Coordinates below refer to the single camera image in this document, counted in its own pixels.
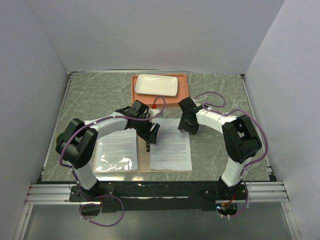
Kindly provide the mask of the tan paper folder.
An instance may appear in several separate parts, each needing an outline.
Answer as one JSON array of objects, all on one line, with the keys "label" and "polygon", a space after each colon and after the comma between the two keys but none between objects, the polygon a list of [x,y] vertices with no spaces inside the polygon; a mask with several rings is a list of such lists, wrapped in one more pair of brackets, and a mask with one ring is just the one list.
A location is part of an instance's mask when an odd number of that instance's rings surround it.
[{"label": "tan paper folder", "polygon": [[138,169],[133,171],[126,171],[131,173],[151,173],[151,172],[177,172],[177,171],[162,171],[150,169],[150,144],[147,145],[146,141],[137,135],[137,161]]}]

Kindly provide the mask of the white printed paper sheets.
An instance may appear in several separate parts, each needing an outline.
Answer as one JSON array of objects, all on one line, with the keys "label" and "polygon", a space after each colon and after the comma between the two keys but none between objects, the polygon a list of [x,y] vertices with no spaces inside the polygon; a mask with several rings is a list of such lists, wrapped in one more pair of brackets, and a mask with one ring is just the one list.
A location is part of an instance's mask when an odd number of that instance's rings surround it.
[{"label": "white printed paper sheets", "polygon": [[150,169],[189,172],[192,170],[190,134],[178,130],[180,119],[157,118],[160,128],[156,144],[150,146]]}]

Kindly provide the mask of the white printed paper sheet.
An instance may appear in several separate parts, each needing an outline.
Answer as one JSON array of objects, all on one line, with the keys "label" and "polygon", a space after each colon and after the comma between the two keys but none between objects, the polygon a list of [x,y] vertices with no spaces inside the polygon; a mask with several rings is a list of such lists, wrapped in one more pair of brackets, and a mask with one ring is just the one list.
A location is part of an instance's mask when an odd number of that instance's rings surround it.
[{"label": "white printed paper sheet", "polygon": [[117,131],[97,141],[93,164],[95,173],[128,172],[138,168],[135,130]]}]

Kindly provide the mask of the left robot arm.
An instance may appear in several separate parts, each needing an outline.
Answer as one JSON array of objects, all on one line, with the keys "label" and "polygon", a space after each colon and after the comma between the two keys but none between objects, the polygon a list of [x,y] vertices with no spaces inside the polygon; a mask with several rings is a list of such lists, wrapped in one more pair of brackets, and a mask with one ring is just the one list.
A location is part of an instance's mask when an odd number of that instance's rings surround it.
[{"label": "left robot arm", "polygon": [[136,100],[131,106],[117,109],[102,118],[89,121],[74,118],[70,121],[57,137],[55,150],[60,155],[60,165],[70,169],[87,201],[94,201],[103,194],[90,167],[96,141],[114,132],[133,129],[146,143],[155,145],[160,125],[153,120],[163,111]]}]

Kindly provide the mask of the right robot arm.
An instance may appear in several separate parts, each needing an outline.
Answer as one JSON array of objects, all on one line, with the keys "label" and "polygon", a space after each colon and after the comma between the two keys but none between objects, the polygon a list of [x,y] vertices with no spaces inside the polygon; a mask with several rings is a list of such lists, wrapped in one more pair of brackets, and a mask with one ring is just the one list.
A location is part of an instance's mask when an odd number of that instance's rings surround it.
[{"label": "right robot arm", "polygon": [[178,103],[182,116],[178,125],[181,132],[195,135],[199,126],[211,128],[223,135],[228,162],[218,180],[218,193],[223,199],[234,196],[241,185],[246,164],[262,148],[257,133],[257,122],[243,113],[232,116],[217,112],[206,105],[197,105],[190,97]]}]

